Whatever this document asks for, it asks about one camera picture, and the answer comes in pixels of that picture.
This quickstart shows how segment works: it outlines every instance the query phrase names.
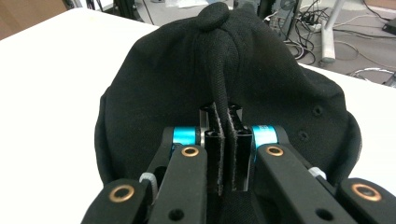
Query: tabletop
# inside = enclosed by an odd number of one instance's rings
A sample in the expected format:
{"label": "tabletop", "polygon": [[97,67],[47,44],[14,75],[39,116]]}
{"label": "tabletop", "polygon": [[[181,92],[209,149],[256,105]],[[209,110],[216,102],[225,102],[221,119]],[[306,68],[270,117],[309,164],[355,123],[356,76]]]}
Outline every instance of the tabletop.
{"label": "tabletop", "polygon": [[[100,96],[155,29],[78,8],[0,41],[0,223],[82,220],[102,189],[93,146]],[[351,177],[396,194],[396,90],[307,67],[344,89],[361,126]]]}

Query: copper ring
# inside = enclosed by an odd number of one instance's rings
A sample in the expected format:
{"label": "copper ring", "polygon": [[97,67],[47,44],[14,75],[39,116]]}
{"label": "copper ring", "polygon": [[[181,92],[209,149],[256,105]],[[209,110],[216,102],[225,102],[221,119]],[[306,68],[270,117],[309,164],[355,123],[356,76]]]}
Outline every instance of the copper ring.
{"label": "copper ring", "polygon": [[185,147],[183,150],[181,150],[181,154],[185,157],[194,157],[198,155],[199,150],[196,147]]}
{"label": "copper ring", "polygon": [[[120,189],[126,189],[128,190],[128,193],[126,193],[121,197],[116,196],[117,191],[119,191]],[[131,185],[119,185],[116,186],[113,190],[111,190],[110,194],[108,195],[108,198],[113,203],[123,203],[125,201],[128,201],[130,198],[132,198],[133,195],[134,195],[134,187],[132,187]]]}
{"label": "copper ring", "polygon": [[[365,188],[365,189],[369,189],[370,191],[372,191],[374,193],[373,196],[370,195],[365,195],[363,193],[361,193],[358,188]],[[354,184],[352,185],[352,190],[354,193],[356,193],[359,197],[368,200],[368,201],[372,201],[372,202],[378,202],[381,201],[382,196],[381,194],[376,190],[373,189],[372,187],[365,185],[365,184]]]}
{"label": "copper ring", "polygon": [[283,150],[279,147],[268,147],[267,149],[265,149],[265,151],[272,156],[282,156],[283,155]]}

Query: cap button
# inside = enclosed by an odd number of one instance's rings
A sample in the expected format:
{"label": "cap button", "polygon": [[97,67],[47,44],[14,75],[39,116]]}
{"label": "cap button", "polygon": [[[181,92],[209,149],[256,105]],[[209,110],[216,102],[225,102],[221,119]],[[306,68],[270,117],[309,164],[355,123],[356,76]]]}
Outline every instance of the cap button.
{"label": "cap button", "polygon": [[202,31],[211,31],[220,27],[230,16],[228,6],[217,2],[205,7],[196,18],[196,25]]}

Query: brown surface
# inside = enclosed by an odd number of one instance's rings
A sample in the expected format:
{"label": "brown surface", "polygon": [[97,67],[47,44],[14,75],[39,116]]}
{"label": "brown surface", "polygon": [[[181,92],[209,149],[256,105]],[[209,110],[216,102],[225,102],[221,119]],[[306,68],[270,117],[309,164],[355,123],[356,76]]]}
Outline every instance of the brown surface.
{"label": "brown surface", "polygon": [[384,7],[396,10],[396,0],[366,0],[366,4],[372,7]]}
{"label": "brown surface", "polygon": [[0,0],[0,40],[65,11],[62,0]]}

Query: black cap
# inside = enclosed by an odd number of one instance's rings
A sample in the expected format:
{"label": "black cap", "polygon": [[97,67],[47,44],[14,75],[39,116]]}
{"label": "black cap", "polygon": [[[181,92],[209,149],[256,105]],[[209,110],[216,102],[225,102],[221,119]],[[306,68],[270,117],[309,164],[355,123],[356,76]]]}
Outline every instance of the black cap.
{"label": "black cap", "polygon": [[[104,184],[138,179],[161,143],[163,128],[199,126],[198,110],[211,102],[223,129],[230,102],[243,107],[245,125],[282,126],[332,184],[347,177],[358,159],[360,129],[347,112],[342,89],[297,64],[248,8],[229,11],[215,3],[196,18],[142,37],[129,51],[101,98],[96,124]],[[248,192],[230,196],[216,222],[256,223],[249,197]]]}

